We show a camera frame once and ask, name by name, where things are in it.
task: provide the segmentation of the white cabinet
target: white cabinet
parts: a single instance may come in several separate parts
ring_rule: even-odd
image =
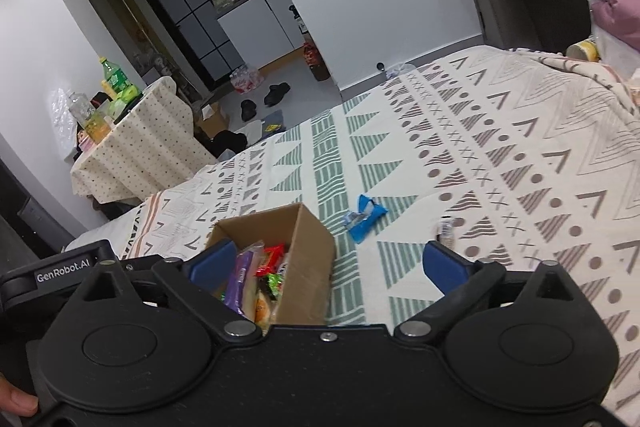
[[[247,64],[266,66],[293,51],[278,19],[265,0],[249,0],[218,22]]]
[[[289,11],[289,6],[291,6],[293,2],[291,0],[266,1],[279,20],[282,29],[287,34],[287,37],[289,38],[289,41],[291,41],[294,49],[301,48],[305,43],[305,38],[302,36],[302,33],[300,33],[300,28],[293,17],[293,13]]]

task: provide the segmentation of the patterned bedspread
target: patterned bedspread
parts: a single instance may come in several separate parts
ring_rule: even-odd
[[[421,253],[450,214],[470,259],[557,259],[571,273],[620,346],[606,405],[638,425],[639,168],[640,121],[619,92],[480,46],[204,168],[70,246],[107,237],[122,257],[189,258],[217,220],[303,201],[337,241],[329,322],[391,328],[440,297]],[[356,246],[340,220],[361,193],[389,213]]]

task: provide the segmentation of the metal pivot bolt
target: metal pivot bolt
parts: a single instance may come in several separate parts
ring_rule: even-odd
[[[431,326],[422,321],[407,321],[400,324],[400,332],[407,337],[424,337],[431,333]]]
[[[333,331],[325,331],[324,333],[320,333],[320,340],[323,342],[335,342],[338,340],[338,335]]]
[[[255,324],[249,321],[233,321],[225,326],[225,333],[232,337],[246,337],[255,331]]]

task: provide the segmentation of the pink fabric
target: pink fabric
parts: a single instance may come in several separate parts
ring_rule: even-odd
[[[591,9],[600,28],[640,51],[640,0],[597,0]]]

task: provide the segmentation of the cardboard box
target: cardboard box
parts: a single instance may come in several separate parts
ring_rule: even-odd
[[[335,258],[334,236],[304,204],[295,203],[216,223],[207,248],[229,238],[238,250],[285,243],[289,267],[274,324],[325,324]]]
[[[220,107],[218,102],[209,105],[212,114],[206,120],[199,118],[196,125],[200,127],[209,138],[215,138],[220,131],[228,129],[229,117]]]

